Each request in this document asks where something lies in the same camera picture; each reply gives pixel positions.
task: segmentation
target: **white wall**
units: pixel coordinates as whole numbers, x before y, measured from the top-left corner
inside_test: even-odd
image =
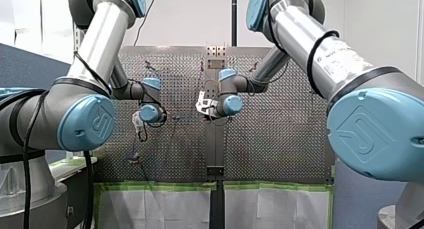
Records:
[[[374,65],[396,66],[420,79],[421,1],[346,0],[345,39]]]
[[[231,43],[231,0],[156,0],[137,45],[205,46]],[[133,45],[141,20],[128,30]]]
[[[0,0],[0,43],[71,62],[68,0]]]
[[[343,0],[323,0],[326,25],[343,31]],[[247,30],[249,0],[238,0],[238,46],[272,46],[260,33]],[[132,45],[138,25],[131,28],[124,45]],[[231,45],[231,0],[156,0],[137,45]]]
[[[344,0],[323,1],[327,9],[325,24],[343,31]],[[238,0],[238,46],[272,46],[262,34],[247,30],[248,2]],[[72,61],[72,24],[67,0],[0,0],[0,9],[0,32],[4,36],[0,36],[0,43]],[[133,45],[141,22],[137,20],[128,30],[123,46]],[[231,45],[231,0],[156,0],[137,42],[140,46],[225,44]]]

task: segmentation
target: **blue cover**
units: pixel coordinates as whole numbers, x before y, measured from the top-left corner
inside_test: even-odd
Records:
[[[224,112],[227,116],[233,116],[243,109],[243,101],[239,96],[231,95],[224,100]]]
[[[88,151],[112,135],[115,111],[109,98],[89,95],[77,101],[60,122],[57,139],[66,151]]]
[[[380,180],[424,182],[424,102],[403,92],[353,91],[331,109],[328,138],[358,173]]]
[[[22,91],[27,91],[27,90],[31,90],[33,88],[27,88],[27,87],[7,87],[7,88],[0,88],[0,99],[22,92]]]
[[[160,90],[160,79],[158,78],[146,77],[143,79],[143,83],[150,87]]]
[[[137,18],[146,16],[146,0],[132,0]]]
[[[147,123],[155,123],[159,120],[159,111],[153,105],[144,105],[140,109],[140,119]]]
[[[234,69],[222,69],[221,71],[219,71],[219,81],[223,81],[235,75],[237,75],[237,71]]]
[[[261,22],[265,14],[267,0],[249,0],[246,14],[246,25],[251,31],[260,31]]]

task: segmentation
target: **metal frame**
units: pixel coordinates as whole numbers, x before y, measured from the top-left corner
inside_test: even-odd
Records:
[[[213,99],[214,97],[217,96],[218,93],[218,84],[216,83],[218,80],[218,75],[219,75],[219,71],[225,67],[233,67],[234,65],[232,65],[232,62],[230,61],[231,57],[248,57],[248,58],[254,58],[255,60],[257,59],[258,62],[267,54],[267,52],[269,51],[269,48],[233,48],[233,47],[222,47],[222,46],[209,46],[209,47],[125,47],[123,49],[121,49],[121,59],[122,59],[122,63],[125,69],[128,69],[128,65],[126,65],[126,60],[125,57],[138,57],[137,60],[140,60],[139,63],[141,63],[141,65],[139,66],[139,70],[142,70],[142,64],[144,63],[143,58],[146,57],[155,57],[158,54],[161,55],[161,57],[163,56],[163,60],[166,60],[165,62],[163,62],[163,65],[170,65],[169,62],[167,61],[166,58],[168,58],[169,56],[174,57],[175,55],[188,55],[188,56],[193,56],[196,55],[199,58],[201,58],[201,60],[199,60],[199,75],[202,75],[199,80],[199,87],[202,86],[202,84],[204,82],[206,82],[204,84],[204,90],[205,90],[205,98],[209,98],[209,99]],[[137,67],[135,67],[134,64],[131,65],[131,70],[137,70]],[[166,87],[172,86],[174,82],[171,82],[171,85],[169,84],[170,82],[166,82],[166,79],[164,79],[164,83],[168,83]],[[178,89],[182,89],[182,85],[177,85]],[[164,99],[169,100],[169,95],[168,97],[166,97],[166,93],[168,93],[167,91],[162,91],[162,96],[165,96]],[[119,103],[124,103],[123,105],[117,107],[117,111],[121,112],[121,110],[128,110],[128,106],[130,106],[130,104],[125,104],[125,102],[119,102]],[[211,229],[223,229],[225,227],[225,195],[224,195],[224,187],[223,187],[223,181],[224,180],[228,180],[229,178],[226,178],[225,176],[225,164],[226,164],[226,159],[225,159],[225,153],[227,150],[227,133],[228,133],[228,125],[226,126],[217,126],[217,125],[222,125],[225,123],[227,119],[223,118],[223,119],[219,119],[214,121],[214,123],[205,123],[204,125],[204,151],[203,151],[203,156],[204,156],[204,180],[205,181],[211,181],[211,182],[216,182],[217,185],[217,189],[212,191],[211,193],[211,208],[210,208],[210,228]],[[130,128],[121,128],[121,130],[129,130]],[[166,136],[164,133],[159,134],[152,134],[152,137],[155,136]],[[117,152],[121,151],[119,148],[117,148],[117,146],[119,144],[112,143],[110,145],[106,145],[104,147],[104,149],[106,149],[108,151],[108,153],[112,153],[109,150],[115,150],[115,152],[113,152],[110,156],[118,156],[118,154],[116,154]],[[125,145],[122,146],[126,146],[128,147],[129,143],[131,143],[130,141],[125,142]],[[322,177],[320,178],[276,178],[275,180],[272,179],[272,181],[289,181],[289,182],[299,182],[299,183],[308,183],[308,184],[332,184],[333,183],[333,179],[332,179],[332,175],[331,175],[331,167],[334,164],[334,154],[332,153],[332,150],[330,148],[330,146],[327,143],[327,146],[325,147],[325,153],[326,153],[326,157],[325,157],[325,179],[323,179]],[[95,156],[96,154],[98,155],[98,157],[100,158],[99,160],[99,165],[100,168],[99,170],[96,170],[98,173],[99,171],[106,170],[106,168],[102,168],[101,164],[102,164],[102,149],[100,149],[98,152],[95,152]],[[115,167],[116,170],[123,170],[122,166],[118,166]],[[160,178],[151,178],[153,180],[159,180],[159,181],[165,181],[165,182],[192,182],[193,180],[190,180],[189,178],[178,178],[178,179],[160,179]],[[246,180],[255,180],[254,177],[252,178],[248,178]]]

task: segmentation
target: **perforated metal panel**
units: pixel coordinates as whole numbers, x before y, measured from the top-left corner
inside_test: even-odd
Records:
[[[228,64],[247,75],[267,51],[229,48]],[[296,64],[266,93],[241,96],[243,112],[226,127],[225,180],[329,182],[326,103]]]
[[[268,51],[227,48],[225,56],[229,67],[248,75]],[[115,131],[95,153],[100,159],[96,180],[145,180],[147,175],[155,181],[204,181],[206,162],[219,163],[217,154],[222,155],[220,145],[224,145],[225,180],[331,183],[333,153],[326,146],[326,104],[311,93],[303,72],[290,64],[283,78],[270,85],[266,93],[241,95],[243,112],[225,127],[214,128],[205,125],[195,109],[204,83],[201,68],[207,57],[203,47],[121,50],[120,59],[128,77],[162,79],[161,102],[170,119],[161,128],[147,128],[149,139],[140,144],[131,123],[137,103],[115,102]],[[156,72],[145,68],[146,61]],[[215,143],[206,144],[211,138]],[[141,164],[129,163],[135,153],[139,153]]]
[[[129,78],[161,78],[160,100],[169,117],[163,127],[147,127],[148,140],[140,143],[131,122],[132,114],[138,110],[137,103],[114,102],[114,133],[108,143],[96,151],[99,157],[97,181],[205,180],[205,124],[195,108],[203,77],[200,68],[204,51],[204,48],[179,47],[121,50],[120,59]],[[146,69],[146,61],[156,71]],[[140,155],[140,164],[129,163],[128,159],[135,153]]]

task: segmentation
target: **green border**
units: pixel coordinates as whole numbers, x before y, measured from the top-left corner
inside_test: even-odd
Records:
[[[324,184],[299,184],[286,182],[266,182],[266,181],[240,181],[240,182],[224,182],[225,190],[252,190],[252,189],[281,189],[292,191],[307,192],[329,192],[333,186]]]
[[[118,183],[97,183],[100,191],[212,191],[216,183],[163,183],[127,181]]]

